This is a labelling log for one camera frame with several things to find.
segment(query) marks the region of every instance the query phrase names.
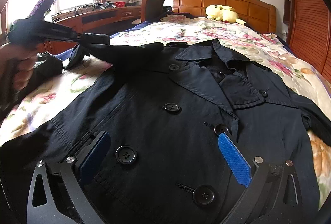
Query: floral blanket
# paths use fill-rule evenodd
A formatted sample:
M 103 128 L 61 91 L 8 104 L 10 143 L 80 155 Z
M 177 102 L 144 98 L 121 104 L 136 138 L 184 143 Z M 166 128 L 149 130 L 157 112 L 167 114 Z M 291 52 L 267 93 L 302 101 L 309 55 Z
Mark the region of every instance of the floral blanket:
M 292 90 L 314 101 L 331 119 L 331 85 L 310 64 L 290 54 L 274 34 L 259 35 L 240 24 L 189 19 L 169 15 L 160 22 L 136 31 L 123 32 L 110 40 L 111 45 L 162 42 L 195 44 L 218 38 L 222 45 L 234 49 L 249 59 L 269 67 L 282 77 Z M 65 109 L 81 92 L 90 87 L 111 64 L 94 57 L 85 57 L 80 66 L 45 82 L 17 105 L 0 127 L 0 145 L 22 134 L 34 131 Z M 320 206 L 331 190 L 331 148 L 312 131 L 314 168 L 320 189 Z

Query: coat button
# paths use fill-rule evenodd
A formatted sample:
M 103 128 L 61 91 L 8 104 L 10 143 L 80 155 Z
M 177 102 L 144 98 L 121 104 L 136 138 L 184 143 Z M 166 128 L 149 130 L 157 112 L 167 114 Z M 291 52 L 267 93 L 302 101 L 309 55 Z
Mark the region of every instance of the coat button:
M 178 104 L 175 104 L 173 102 L 166 103 L 164 105 L 164 109 L 169 112 L 177 112 L 180 110 L 180 106 Z
M 120 164 L 132 164 L 137 158 L 137 152 L 131 146 L 120 146 L 115 156 Z
M 192 198 L 197 206 L 208 207 L 216 200 L 215 190 L 210 185 L 200 185 L 193 191 Z
M 176 71 L 179 69 L 179 66 L 177 64 L 170 64 L 169 69 L 170 71 Z
M 266 93 L 264 90 L 259 90 L 259 93 L 262 95 L 262 97 L 266 98 L 268 96 L 268 93 Z
M 214 133 L 219 136 L 221 133 L 225 132 L 227 135 L 230 134 L 230 131 L 228 129 L 228 127 L 226 127 L 224 124 L 217 124 L 214 127 Z

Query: wooden headboard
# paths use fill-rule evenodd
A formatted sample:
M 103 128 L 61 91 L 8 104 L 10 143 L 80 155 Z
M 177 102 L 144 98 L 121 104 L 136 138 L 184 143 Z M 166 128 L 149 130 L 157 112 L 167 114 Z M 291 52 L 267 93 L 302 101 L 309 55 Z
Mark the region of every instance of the wooden headboard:
M 173 0 L 173 12 L 206 17 L 206 7 L 212 4 L 233 7 L 259 33 L 276 32 L 276 8 L 259 0 Z

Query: red plastic basket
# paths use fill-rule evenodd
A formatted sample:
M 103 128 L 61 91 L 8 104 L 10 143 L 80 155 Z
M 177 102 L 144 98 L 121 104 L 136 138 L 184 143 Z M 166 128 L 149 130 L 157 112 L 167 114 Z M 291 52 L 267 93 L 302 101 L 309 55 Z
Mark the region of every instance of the red plastic basket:
M 115 2 L 114 3 L 117 7 L 124 7 L 125 6 L 125 2 Z

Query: wooden chair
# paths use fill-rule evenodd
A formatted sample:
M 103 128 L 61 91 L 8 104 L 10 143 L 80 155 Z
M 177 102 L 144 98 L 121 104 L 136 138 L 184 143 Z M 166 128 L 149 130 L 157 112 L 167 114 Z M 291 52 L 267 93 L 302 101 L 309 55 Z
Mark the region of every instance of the wooden chair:
M 157 18 L 162 14 L 162 7 L 165 0 L 142 0 L 141 1 L 141 23 Z

